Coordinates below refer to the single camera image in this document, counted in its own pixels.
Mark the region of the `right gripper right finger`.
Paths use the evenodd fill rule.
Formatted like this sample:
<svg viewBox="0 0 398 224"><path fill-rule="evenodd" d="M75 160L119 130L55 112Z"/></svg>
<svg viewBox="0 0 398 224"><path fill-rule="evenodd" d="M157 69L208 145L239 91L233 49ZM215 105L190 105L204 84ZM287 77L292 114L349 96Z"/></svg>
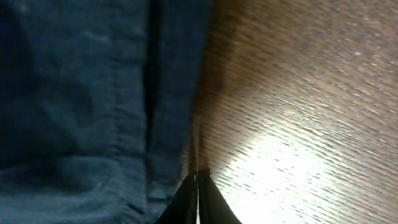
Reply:
<svg viewBox="0 0 398 224"><path fill-rule="evenodd" d="M209 169L198 171L198 202L201 224L242 224L217 188Z"/></svg>

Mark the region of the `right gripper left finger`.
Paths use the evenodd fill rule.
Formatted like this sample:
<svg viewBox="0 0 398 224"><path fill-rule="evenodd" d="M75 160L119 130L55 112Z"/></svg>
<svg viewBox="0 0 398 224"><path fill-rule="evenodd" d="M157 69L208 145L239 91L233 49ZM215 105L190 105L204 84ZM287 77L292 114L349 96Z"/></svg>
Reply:
<svg viewBox="0 0 398 224"><path fill-rule="evenodd" d="M196 224L197 204L198 177L189 174L155 224Z"/></svg>

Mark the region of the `navy blue shorts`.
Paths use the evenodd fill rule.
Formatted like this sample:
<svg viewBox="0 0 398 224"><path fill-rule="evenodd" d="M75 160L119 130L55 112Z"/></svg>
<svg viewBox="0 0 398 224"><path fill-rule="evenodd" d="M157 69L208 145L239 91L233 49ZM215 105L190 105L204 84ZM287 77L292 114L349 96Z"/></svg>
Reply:
<svg viewBox="0 0 398 224"><path fill-rule="evenodd" d="M1 0L1 222L154 223L212 3Z"/></svg>

